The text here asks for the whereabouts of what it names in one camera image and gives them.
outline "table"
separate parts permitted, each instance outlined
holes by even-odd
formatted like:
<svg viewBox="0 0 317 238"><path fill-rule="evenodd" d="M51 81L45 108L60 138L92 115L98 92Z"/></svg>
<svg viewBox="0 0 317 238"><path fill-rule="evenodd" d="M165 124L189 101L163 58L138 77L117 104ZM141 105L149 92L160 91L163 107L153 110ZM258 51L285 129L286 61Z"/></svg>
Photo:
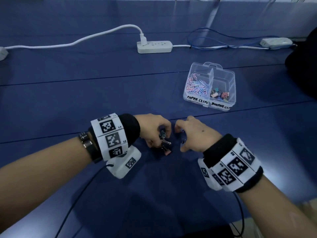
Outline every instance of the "table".
<svg viewBox="0 0 317 238"><path fill-rule="evenodd" d="M148 40L186 44L216 9L211 27L235 36L307 36L317 24L313 3L0 0L0 6L2 46L68 43L122 24L139 25ZM10 51L0 62L0 166L72 138L108 113L161 114L173 124L194 115L240 137L293 202L316 197L317 104L286 73L290 49L179 47L140 55L137 41L136 30L123 29L73 47ZM190 65L206 61L236 73L237 103L229 112L182 98ZM140 161L122 180L101 172L59 237L176 237L239 220L234 196L207 187L196 161L201 154L180 153L174 134L171 141L175 148L165 157L137 140ZM102 165L89 165L1 236L53 237Z"/></svg>

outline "forearm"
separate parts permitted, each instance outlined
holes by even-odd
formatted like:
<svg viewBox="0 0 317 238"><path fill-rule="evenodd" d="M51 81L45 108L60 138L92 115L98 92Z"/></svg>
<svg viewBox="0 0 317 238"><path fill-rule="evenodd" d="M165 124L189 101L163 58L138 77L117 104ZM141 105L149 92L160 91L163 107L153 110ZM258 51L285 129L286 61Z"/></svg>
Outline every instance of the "forearm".
<svg viewBox="0 0 317 238"><path fill-rule="evenodd" d="M75 137L0 169L0 231L26 216L91 162Z"/></svg>
<svg viewBox="0 0 317 238"><path fill-rule="evenodd" d="M317 237L316 226L265 176L239 196L264 237Z"/></svg>

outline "container handle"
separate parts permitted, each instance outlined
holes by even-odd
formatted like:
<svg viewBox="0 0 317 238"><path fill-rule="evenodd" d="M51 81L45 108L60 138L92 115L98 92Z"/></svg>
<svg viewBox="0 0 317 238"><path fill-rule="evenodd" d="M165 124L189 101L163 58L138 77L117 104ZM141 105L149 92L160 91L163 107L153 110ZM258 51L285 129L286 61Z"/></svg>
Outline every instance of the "container handle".
<svg viewBox="0 0 317 238"><path fill-rule="evenodd" d="M216 66L217 69L222 69L221 65L216 64L216 63L212 63L212 62L205 62L203 65L206 67L209 67L210 65L212 65L212 66Z"/></svg>

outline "hand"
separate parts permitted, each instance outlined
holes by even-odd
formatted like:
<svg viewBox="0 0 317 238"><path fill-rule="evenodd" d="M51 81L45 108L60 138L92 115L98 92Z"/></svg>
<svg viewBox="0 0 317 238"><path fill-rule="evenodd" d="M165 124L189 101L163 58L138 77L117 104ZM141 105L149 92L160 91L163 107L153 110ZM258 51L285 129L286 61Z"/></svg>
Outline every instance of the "hand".
<svg viewBox="0 0 317 238"><path fill-rule="evenodd" d="M134 116L140 124L140 137L144 138L148 147L161 147L162 140L159 138L159 126L165 126L166 137L169 138L172 132L172 125L161 115L143 114Z"/></svg>
<svg viewBox="0 0 317 238"><path fill-rule="evenodd" d="M181 152L186 152L189 149L204 152L222 137L216 130L208 127L193 116L188 116L187 121L180 119L176 121L175 132L179 133L181 129L185 130L187 135L185 144L180 148Z"/></svg>

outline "person's left arm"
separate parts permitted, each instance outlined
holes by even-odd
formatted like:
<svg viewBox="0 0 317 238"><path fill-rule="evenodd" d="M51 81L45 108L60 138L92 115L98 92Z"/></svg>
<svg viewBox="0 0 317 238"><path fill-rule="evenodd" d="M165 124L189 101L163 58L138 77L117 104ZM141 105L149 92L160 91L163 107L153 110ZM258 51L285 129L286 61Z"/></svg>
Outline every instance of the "person's left arm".
<svg viewBox="0 0 317 238"><path fill-rule="evenodd" d="M128 143L144 138L159 147L159 126L171 134L171 123L162 116L124 115L121 120ZM0 232L39 206L89 163L91 157L78 137L21 158L0 169Z"/></svg>

